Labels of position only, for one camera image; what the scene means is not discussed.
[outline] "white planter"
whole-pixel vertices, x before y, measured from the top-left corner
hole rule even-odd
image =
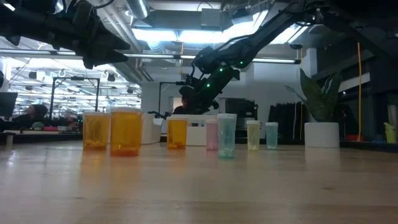
[[[307,147],[340,147],[338,123],[305,123],[304,131]]]

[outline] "light blue plastic cup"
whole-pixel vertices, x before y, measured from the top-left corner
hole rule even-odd
[[[267,135],[267,148],[277,149],[278,148],[278,123],[267,122],[266,123],[266,135]]]
[[[218,119],[218,157],[233,159],[235,149],[236,114],[219,114]]]

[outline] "computer monitor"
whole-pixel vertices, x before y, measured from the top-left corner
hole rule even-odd
[[[14,111],[18,93],[0,93],[0,116],[10,118]]]

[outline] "pink plastic cup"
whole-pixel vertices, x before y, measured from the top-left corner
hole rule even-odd
[[[206,148],[207,151],[216,151],[218,149],[218,122],[206,120]]]

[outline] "wooden table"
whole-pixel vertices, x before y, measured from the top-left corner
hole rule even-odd
[[[398,223],[398,154],[238,146],[235,155],[17,145],[0,151],[0,223]]]

